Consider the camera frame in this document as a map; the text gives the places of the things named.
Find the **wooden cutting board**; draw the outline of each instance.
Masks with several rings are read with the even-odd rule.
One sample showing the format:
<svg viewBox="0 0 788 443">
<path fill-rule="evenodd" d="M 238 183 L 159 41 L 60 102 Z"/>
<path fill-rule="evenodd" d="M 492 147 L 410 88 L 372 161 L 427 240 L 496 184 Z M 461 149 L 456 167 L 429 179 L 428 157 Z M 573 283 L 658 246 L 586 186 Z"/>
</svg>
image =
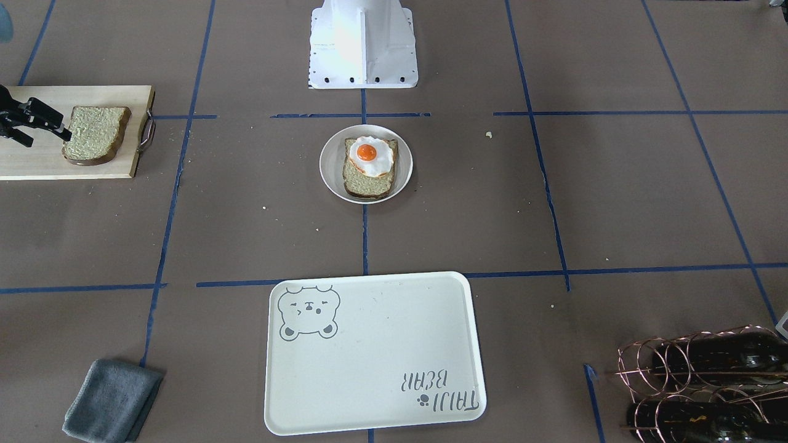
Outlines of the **wooden cutting board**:
<svg viewBox="0 0 788 443">
<path fill-rule="evenodd" d="M 152 86 L 19 86 L 9 87 L 18 102 L 36 97 L 63 114 L 69 127 L 74 106 L 127 106 L 132 110 L 123 144 L 115 158 L 103 165 L 77 166 L 63 158 L 63 141 L 43 129 L 19 127 L 32 136 L 33 146 L 24 147 L 0 137 L 0 180 L 64 180 L 132 178 L 137 169 L 137 148 L 153 104 Z"/>
</svg>

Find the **slice of bread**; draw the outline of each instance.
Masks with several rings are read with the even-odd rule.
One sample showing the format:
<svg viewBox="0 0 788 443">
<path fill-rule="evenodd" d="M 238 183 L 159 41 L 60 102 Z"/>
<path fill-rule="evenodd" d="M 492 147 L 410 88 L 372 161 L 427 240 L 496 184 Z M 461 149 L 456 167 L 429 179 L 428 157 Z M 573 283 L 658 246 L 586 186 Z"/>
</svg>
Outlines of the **slice of bread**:
<svg viewBox="0 0 788 443">
<path fill-rule="evenodd" d="M 342 168 L 342 178 L 344 179 L 345 191 L 348 194 L 362 199 L 382 199 L 392 190 L 394 184 L 394 172 L 397 160 L 396 140 L 384 140 L 394 151 L 394 163 L 391 170 L 379 177 L 368 177 L 361 173 L 348 157 L 350 146 L 355 143 L 355 139 L 345 139 L 345 163 Z"/>
<path fill-rule="evenodd" d="M 123 144 L 131 116 L 127 107 L 74 106 L 69 123 L 71 141 L 63 143 L 63 157 L 80 166 L 112 160 Z"/>
</svg>

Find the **fried egg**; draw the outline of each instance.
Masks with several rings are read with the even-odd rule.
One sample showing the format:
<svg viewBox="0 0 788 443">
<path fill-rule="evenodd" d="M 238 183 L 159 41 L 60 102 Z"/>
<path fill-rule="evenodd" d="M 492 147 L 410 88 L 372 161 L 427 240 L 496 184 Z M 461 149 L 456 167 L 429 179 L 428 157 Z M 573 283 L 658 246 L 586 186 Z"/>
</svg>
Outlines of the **fried egg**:
<svg viewBox="0 0 788 443">
<path fill-rule="evenodd" d="M 350 146 L 348 157 L 362 174 L 380 177 L 391 171 L 394 164 L 394 151 L 385 140 L 374 137 L 359 137 Z"/>
</svg>

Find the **bear face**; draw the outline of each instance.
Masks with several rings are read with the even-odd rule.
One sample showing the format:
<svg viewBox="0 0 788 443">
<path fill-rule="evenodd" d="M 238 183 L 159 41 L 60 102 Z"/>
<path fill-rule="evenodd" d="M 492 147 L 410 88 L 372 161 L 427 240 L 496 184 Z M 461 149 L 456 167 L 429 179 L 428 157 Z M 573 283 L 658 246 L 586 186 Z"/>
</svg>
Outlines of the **bear face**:
<svg viewBox="0 0 788 443">
<path fill-rule="evenodd" d="M 340 295 L 331 288 L 302 287 L 295 292 L 287 289 L 277 302 L 284 322 L 279 335 L 286 341 L 293 341 L 302 333 L 318 333 L 320 337 L 331 338 L 336 335 L 335 317 L 339 306 Z"/>
</svg>

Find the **metal handle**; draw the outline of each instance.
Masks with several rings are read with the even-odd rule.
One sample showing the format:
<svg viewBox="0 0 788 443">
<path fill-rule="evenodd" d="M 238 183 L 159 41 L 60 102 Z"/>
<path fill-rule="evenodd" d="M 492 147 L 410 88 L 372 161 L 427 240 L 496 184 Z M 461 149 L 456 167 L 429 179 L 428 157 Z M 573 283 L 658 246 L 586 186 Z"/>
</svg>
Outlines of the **metal handle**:
<svg viewBox="0 0 788 443">
<path fill-rule="evenodd" d="M 153 139 L 153 135 L 156 133 L 156 120 L 153 118 L 153 114 L 151 114 L 151 110 L 147 110 L 148 119 L 145 122 L 145 129 L 143 130 L 143 139 L 139 142 L 139 147 L 137 148 L 137 152 L 142 153 L 151 144 L 151 140 Z"/>
</svg>

